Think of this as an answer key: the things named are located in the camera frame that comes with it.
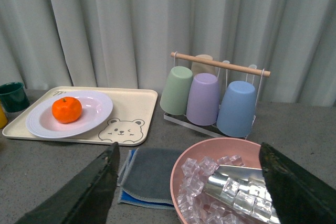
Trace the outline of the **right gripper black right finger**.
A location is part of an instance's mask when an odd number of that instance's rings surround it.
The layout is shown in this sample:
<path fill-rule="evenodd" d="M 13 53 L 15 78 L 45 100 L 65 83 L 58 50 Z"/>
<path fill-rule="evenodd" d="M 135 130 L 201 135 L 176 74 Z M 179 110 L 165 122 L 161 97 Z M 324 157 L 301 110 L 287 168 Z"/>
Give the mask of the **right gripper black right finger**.
<path fill-rule="evenodd" d="M 259 161 L 281 223 L 335 223 L 335 189 L 265 142 Z"/>

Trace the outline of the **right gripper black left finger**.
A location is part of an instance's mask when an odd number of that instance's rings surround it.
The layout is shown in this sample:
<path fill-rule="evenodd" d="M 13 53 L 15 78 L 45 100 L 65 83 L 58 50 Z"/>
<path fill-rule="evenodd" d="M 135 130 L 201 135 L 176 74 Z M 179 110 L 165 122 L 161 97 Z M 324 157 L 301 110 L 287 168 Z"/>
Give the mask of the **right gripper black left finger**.
<path fill-rule="evenodd" d="M 113 143 L 17 223 L 106 223 L 117 187 L 120 151 Z"/>

